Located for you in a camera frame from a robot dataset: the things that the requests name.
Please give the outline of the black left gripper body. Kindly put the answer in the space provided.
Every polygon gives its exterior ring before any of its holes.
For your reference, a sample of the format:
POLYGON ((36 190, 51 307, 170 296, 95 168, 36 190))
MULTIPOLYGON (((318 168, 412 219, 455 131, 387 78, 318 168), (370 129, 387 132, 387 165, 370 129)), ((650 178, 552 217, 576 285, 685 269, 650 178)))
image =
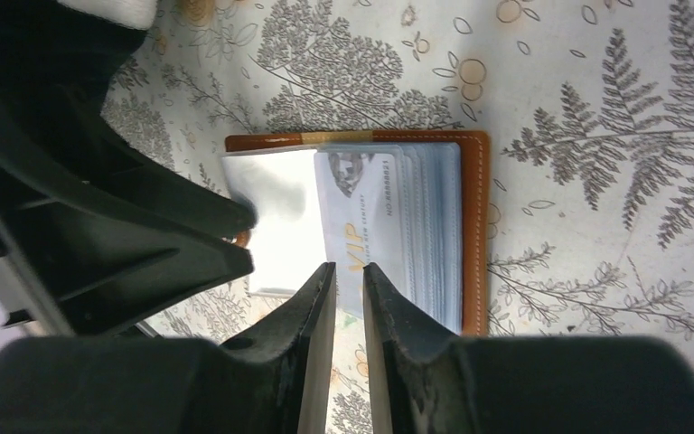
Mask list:
POLYGON ((144 39, 59 1, 0 1, 0 96, 27 135, 5 147, 27 160, 145 161, 100 116, 112 77, 144 39))

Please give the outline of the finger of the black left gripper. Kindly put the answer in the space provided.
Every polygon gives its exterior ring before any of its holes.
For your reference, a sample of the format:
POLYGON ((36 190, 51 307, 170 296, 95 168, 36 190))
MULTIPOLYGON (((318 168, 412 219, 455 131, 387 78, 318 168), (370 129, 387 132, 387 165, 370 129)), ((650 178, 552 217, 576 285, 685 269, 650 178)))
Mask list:
POLYGON ((123 221, 147 212, 148 222, 217 238, 231 238, 256 222, 248 206, 130 147, 73 95, 0 95, 0 166, 48 202, 123 221))
POLYGON ((10 326, 112 335, 203 290, 248 275, 249 252, 171 223, 82 211, 0 166, 0 303, 10 326))

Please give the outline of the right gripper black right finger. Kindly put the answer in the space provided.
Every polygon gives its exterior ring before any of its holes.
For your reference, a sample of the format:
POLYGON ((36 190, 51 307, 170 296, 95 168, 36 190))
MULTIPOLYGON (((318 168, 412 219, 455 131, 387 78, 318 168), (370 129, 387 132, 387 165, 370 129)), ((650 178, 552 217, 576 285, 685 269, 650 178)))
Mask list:
POLYGON ((366 266, 377 433, 694 433, 694 372, 645 336, 467 337, 366 266))

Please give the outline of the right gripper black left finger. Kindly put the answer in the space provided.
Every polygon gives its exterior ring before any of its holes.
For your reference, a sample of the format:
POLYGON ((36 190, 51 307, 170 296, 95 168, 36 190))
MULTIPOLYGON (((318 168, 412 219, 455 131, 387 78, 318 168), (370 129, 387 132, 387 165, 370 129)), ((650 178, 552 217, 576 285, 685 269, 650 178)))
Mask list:
POLYGON ((0 433, 322 433, 335 266, 222 344, 31 337, 0 352, 0 433))

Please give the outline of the brown leather card holder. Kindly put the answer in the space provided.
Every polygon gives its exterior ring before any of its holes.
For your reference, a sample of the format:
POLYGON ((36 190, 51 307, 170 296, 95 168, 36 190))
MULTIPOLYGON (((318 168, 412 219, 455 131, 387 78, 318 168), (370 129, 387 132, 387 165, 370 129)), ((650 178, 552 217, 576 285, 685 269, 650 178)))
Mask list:
POLYGON ((362 130, 231 135, 229 153, 333 142, 456 143, 461 151, 463 212, 462 334, 488 334, 487 247, 491 138, 483 130, 362 130))

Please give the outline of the white VIP card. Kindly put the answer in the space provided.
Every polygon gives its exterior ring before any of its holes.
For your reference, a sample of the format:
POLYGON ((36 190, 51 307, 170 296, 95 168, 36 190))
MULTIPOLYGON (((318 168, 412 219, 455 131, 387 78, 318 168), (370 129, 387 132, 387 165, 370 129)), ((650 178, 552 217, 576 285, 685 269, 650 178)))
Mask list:
POLYGON ((326 258, 337 266, 338 307, 363 317, 363 269, 376 263, 399 288, 407 282, 397 152, 314 154, 326 258))

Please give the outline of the black white checkered blanket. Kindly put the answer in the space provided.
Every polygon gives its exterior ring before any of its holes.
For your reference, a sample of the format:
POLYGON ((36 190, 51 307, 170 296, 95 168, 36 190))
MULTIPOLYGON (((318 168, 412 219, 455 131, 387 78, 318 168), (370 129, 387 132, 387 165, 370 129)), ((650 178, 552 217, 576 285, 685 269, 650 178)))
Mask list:
POLYGON ((59 3, 136 30, 148 30, 153 25, 158 7, 157 0, 59 0, 59 3))

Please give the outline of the floral patterned table mat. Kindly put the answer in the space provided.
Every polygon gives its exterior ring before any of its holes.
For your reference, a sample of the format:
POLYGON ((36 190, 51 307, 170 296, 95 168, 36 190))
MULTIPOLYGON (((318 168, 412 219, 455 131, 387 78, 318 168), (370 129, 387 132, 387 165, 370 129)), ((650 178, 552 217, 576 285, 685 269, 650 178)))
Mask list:
POLYGON ((490 334, 694 369, 694 1, 161 1, 102 114, 219 194, 234 134, 484 130, 490 334))

